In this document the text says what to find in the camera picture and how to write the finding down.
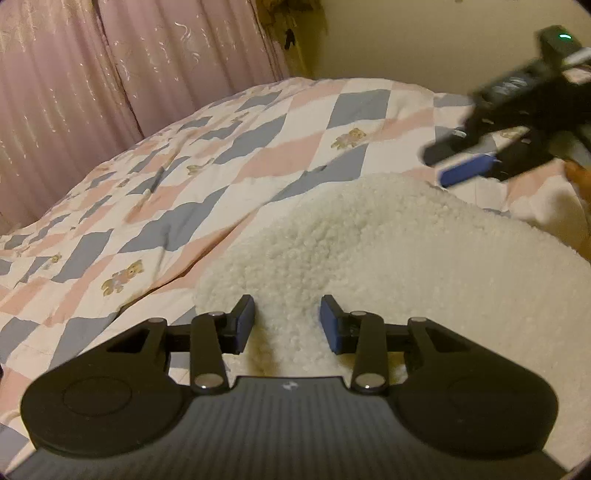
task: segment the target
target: ribbed surface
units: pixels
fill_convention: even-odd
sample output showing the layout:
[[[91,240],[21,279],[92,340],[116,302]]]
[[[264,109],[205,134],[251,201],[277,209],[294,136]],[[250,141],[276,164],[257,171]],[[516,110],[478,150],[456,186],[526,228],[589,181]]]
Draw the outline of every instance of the ribbed surface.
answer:
[[[542,453],[479,462],[438,452],[407,433],[383,399],[352,394],[338,378],[243,378],[228,394],[193,401],[173,431],[142,450],[105,460],[40,451],[11,479],[555,480],[561,475]]]

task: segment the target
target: bedsheet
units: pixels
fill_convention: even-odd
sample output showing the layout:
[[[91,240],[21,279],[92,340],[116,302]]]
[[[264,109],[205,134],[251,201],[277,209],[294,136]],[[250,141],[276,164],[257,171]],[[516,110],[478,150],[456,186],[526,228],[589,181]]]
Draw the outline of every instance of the bedsheet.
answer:
[[[2,237],[0,471],[32,449],[18,415],[32,380],[148,317],[188,323],[207,266],[320,184],[383,172],[435,183],[420,149],[469,107],[463,96],[381,79],[253,87],[99,165],[38,222]],[[476,179],[454,192],[574,248],[589,237],[559,160],[508,184]],[[186,361],[173,358],[178,381]]]

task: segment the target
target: curtain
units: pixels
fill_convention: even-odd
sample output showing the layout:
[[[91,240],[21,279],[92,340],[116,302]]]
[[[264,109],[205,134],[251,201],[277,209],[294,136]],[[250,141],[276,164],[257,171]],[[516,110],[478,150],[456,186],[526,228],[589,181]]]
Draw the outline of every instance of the curtain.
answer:
[[[214,100],[284,76],[250,0],[99,2],[144,135]]]
[[[0,212],[38,219],[141,140],[91,0],[0,3]]]
[[[250,0],[2,0],[3,223],[35,221],[142,138],[285,76]]]

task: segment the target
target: wall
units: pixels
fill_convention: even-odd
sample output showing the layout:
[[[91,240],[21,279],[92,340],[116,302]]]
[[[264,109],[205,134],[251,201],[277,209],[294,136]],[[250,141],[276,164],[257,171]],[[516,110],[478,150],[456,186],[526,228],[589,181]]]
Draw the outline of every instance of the wall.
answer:
[[[386,77],[469,93],[537,55],[534,32],[561,24],[591,46],[575,0],[322,0],[296,17],[312,76]]]

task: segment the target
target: white fluffy blanket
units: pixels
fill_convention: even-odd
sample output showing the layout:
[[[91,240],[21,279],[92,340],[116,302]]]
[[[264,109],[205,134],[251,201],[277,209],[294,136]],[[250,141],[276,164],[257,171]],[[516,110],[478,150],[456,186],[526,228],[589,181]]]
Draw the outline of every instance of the white fluffy blanket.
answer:
[[[319,324],[322,295],[388,323],[427,316],[542,375],[560,412],[547,451],[591,453],[591,267],[526,223],[415,180],[321,186],[232,247],[196,287],[197,311],[253,295],[256,329],[231,375],[344,375]],[[393,378],[404,379],[401,357]]]

